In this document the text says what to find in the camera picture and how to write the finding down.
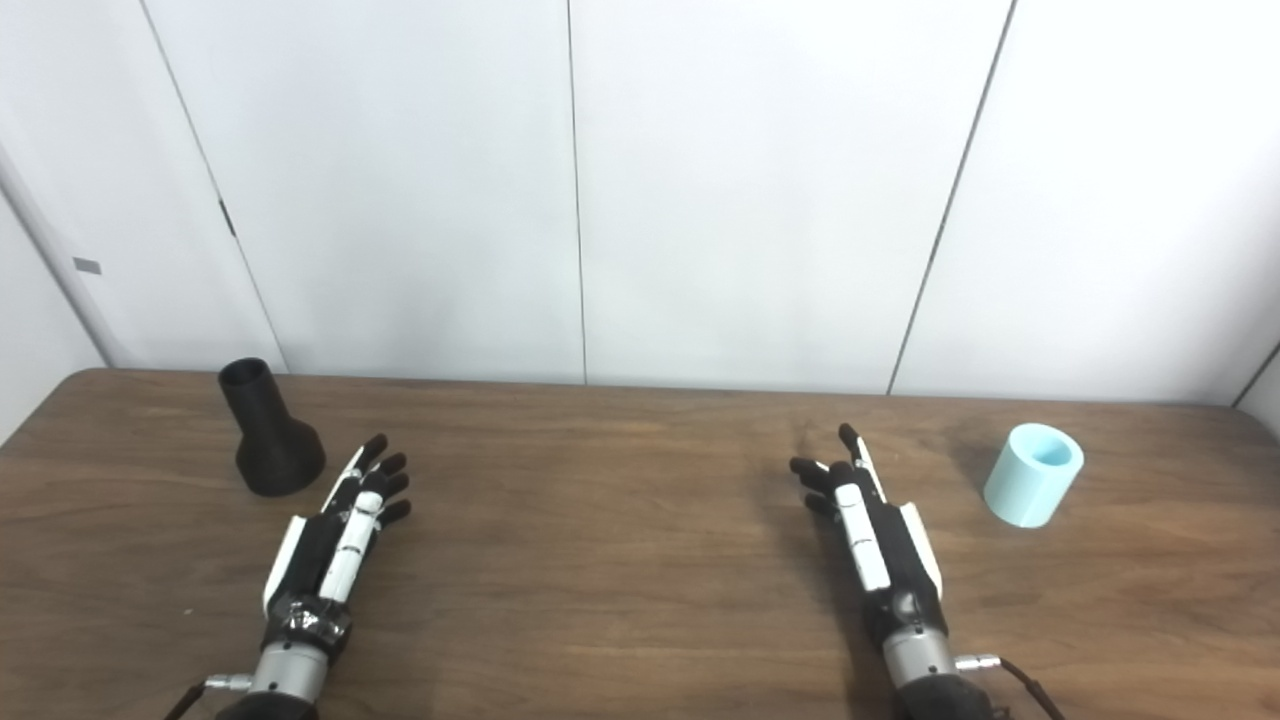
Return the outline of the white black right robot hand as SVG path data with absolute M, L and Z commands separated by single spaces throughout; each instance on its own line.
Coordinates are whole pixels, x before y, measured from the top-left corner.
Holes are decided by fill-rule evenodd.
M 841 424 L 837 436 L 847 461 L 792 457 L 788 468 L 804 491 L 804 506 L 844 537 L 867 637 L 877 650 L 901 632 L 947 637 L 940 566 L 918 507 L 888 501 L 868 445 L 854 427 Z

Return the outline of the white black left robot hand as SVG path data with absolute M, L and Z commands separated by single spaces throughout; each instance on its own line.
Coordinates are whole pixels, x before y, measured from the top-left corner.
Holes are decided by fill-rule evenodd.
M 349 597 L 381 533 L 412 503 L 403 454 L 374 436 L 355 451 L 319 512 L 293 516 L 262 594 L 261 646 L 307 646 L 335 662 L 353 625 Z

